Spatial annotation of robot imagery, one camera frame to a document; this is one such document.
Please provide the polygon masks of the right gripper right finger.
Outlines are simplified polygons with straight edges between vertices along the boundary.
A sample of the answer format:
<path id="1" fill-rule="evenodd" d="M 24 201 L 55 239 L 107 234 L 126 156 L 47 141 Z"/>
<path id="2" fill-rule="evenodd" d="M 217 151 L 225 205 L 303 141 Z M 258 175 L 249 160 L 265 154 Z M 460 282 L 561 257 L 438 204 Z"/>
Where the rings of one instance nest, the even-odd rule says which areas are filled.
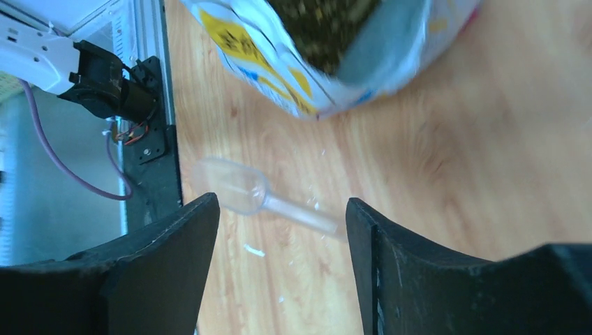
<path id="1" fill-rule="evenodd" d="M 492 262 L 357 198 L 346 227 L 365 334 L 591 333 L 590 244 L 545 244 Z"/>

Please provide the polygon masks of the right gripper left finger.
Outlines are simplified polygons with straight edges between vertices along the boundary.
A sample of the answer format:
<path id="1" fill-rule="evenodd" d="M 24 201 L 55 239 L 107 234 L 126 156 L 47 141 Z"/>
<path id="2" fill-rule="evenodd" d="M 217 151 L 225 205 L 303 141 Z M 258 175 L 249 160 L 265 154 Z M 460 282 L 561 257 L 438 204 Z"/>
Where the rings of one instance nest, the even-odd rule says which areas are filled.
<path id="1" fill-rule="evenodd" d="M 1 268 L 2 334 L 193 334 L 219 229 L 205 193 L 64 260 Z"/>

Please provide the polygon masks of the clear plastic scoop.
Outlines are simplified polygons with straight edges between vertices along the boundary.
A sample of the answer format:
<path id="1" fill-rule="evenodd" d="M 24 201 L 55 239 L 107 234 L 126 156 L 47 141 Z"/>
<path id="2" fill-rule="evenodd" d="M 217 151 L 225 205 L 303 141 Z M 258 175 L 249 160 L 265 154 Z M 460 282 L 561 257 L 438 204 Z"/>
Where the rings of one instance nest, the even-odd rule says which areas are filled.
<path id="1" fill-rule="evenodd" d="M 219 204 L 243 216 L 268 211 L 303 227 L 347 241 L 346 223 L 302 202 L 275 193 L 259 170 L 222 158 L 203 158 L 192 170 L 195 191 L 215 193 Z"/>

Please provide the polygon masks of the pet food bag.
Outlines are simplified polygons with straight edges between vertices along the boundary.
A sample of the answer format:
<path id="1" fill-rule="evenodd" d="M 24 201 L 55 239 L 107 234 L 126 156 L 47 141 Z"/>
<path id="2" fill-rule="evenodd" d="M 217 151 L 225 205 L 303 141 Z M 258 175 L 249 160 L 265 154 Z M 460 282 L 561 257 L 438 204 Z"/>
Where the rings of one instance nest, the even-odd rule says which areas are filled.
<path id="1" fill-rule="evenodd" d="M 298 119 L 396 93 L 440 56 L 479 1 L 185 1 L 221 63 Z"/>

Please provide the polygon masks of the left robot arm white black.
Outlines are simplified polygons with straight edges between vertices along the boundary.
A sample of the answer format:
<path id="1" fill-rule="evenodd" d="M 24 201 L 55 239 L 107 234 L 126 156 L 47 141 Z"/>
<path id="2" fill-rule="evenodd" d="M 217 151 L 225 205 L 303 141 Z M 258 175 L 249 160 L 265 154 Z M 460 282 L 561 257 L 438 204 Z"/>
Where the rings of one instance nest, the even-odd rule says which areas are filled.
<path id="1" fill-rule="evenodd" d="M 148 87 L 124 77 L 124 63 L 115 54 L 6 15 L 1 16 L 1 72 L 81 105 L 101 119 L 120 117 L 140 124 L 158 108 Z"/>

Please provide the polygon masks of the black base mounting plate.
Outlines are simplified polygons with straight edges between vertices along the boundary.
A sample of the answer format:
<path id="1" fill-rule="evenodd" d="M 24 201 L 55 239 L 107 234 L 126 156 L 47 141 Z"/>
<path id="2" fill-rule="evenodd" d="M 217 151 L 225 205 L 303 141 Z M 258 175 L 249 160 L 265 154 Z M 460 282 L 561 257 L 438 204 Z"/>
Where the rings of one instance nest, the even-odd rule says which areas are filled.
<path id="1" fill-rule="evenodd" d="M 162 62 L 152 56 L 137 62 L 132 70 L 157 99 L 156 110 L 147 122 L 147 134 L 121 147 L 124 172 L 133 186 L 133 197 L 122 205 L 125 233 L 165 218 L 182 207 L 177 129 L 168 120 L 171 108 Z"/>

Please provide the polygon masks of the aluminium frame rail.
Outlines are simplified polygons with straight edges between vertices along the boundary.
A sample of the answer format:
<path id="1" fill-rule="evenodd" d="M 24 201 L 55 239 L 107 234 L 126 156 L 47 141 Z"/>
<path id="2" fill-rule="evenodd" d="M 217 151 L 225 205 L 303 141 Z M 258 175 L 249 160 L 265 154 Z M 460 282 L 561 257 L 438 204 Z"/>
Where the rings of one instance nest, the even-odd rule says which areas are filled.
<path id="1" fill-rule="evenodd" d="M 168 79 L 168 120 L 174 124 L 162 1 L 111 1 L 97 7 L 70 34 L 87 37 L 114 52 L 131 68 L 139 61 L 158 57 Z M 124 172 L 121 147 L 129 144 L 108 142 L 103 134 L 108 123 L 81 107 L 39 89 L 34 89 L 33 95 L 41 126 L 66 166 L 95 187 L 116 195 L 124 193 L 124 180 L 117 172 Z M 128 234 L 124 232 L 122 211 L 125 201 L 110 200 L 85 189 L 51 161 L 36 134 L 24 93 L 1 104 L 3 266 L 63 260 Z"/>

